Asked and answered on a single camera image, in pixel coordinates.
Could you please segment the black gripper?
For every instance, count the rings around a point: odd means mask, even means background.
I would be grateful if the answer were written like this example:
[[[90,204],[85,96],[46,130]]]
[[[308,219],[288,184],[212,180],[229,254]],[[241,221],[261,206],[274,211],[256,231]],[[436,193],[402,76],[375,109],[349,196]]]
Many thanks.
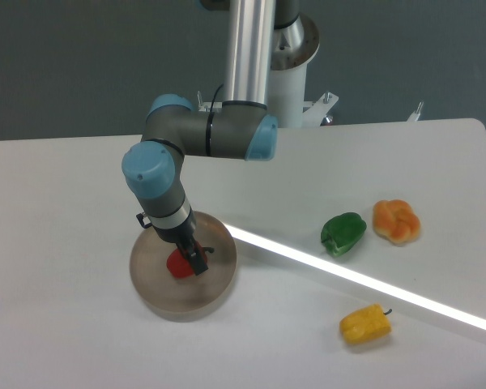
[[[190,211],[189,215],[181,223],[172,228],[161,228],[156,226],[154,223],[156,218],[147,216],[144,212],[139,213],[136,217],[144,229],[153,228],[159,238],[165,242],[187,246],[194,240],[196,219],[193,211]],[[200,257],[201,254],[197,252],[194,247],[191,250],[185,250],[183,248],[179,249],[196,272],[199,273],[201,270],[205,272],[208,269],[207,264],[205,264]]]

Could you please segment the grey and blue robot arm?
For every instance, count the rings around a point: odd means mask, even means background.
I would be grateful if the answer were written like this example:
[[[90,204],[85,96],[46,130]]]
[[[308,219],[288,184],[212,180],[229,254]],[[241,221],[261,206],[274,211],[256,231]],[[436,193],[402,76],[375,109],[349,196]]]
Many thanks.
[[[229,13],[228,64],[220,111],[194,110],[174,94],[157,97],[141,141],[123,156],[121,170],[149,225],[174,243],[195,275],[208,269],[194,238],[196,220],[181,184],[185,156],[270,160],[278,121],[267,110],[273,32],[299,18],[297,1],[202,1]]]

